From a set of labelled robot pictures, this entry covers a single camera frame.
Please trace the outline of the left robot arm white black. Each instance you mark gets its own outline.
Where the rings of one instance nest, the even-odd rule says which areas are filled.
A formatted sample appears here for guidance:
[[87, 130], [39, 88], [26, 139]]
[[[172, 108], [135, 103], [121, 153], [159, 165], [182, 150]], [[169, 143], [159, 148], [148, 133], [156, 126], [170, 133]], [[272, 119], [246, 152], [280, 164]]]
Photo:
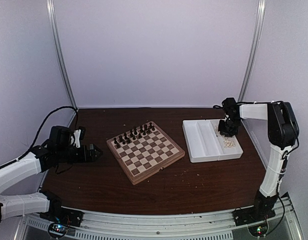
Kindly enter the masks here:
[[42, 213], [49, 220], [61, 222], [67, 219], [61, 199], [50, 191], [38, 191], [33, 194], [3, 196], [2, 193], [16, 183], [58, 167], [60, 163], [92, 163], [103, 155], [96, 145], [89, 147], [68, 146], [62, 149], [33, 147], [20, 159], [14, 159], [0, 166], [0, 222], [7, 218]]

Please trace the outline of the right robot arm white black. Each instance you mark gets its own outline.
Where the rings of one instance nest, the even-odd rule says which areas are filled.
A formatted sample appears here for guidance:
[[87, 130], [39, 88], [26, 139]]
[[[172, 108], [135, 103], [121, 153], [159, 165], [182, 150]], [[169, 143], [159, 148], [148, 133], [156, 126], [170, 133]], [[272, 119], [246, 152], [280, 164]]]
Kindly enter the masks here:
[[236, 136], [242, 120], [267, 121], [271, 151], [264, 180], [253, 206], [233, 211], [233, 217], [238, 226], [272, 218], [289, 155], [299, 146], [299, 126], [293, 108], [286, 101], [237, 102], [233, 97], [223, 100], [219, 108], [225, 118], [219, 121], [218, 131], [225, 137]]

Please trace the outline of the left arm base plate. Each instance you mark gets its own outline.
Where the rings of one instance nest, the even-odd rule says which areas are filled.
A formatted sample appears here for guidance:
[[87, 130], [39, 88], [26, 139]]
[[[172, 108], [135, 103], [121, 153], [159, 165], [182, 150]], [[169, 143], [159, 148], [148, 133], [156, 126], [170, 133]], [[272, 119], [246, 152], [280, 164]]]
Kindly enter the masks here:
[[83, 215], [84, 213], [82, 211], [64, 207], [61, 208], [59, 215], [55, 215], [51, 212], [44, 212], [39, 214], [42, 219], [48, 220], [50, 222], [52, 221], [67, 227], [80, 227]]

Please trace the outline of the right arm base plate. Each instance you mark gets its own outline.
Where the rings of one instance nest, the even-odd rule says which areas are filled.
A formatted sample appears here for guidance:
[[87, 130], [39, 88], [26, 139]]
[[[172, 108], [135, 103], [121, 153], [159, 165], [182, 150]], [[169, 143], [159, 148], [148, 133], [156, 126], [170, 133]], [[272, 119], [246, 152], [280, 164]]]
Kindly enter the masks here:
[[261, 222], [276, 216], [274, 210], [269, 210], [265, 213], [256, 213], [256, 208], [253, 206], [248, 208], [236, 209], [232, 212], [232, 214], [236, 226]]

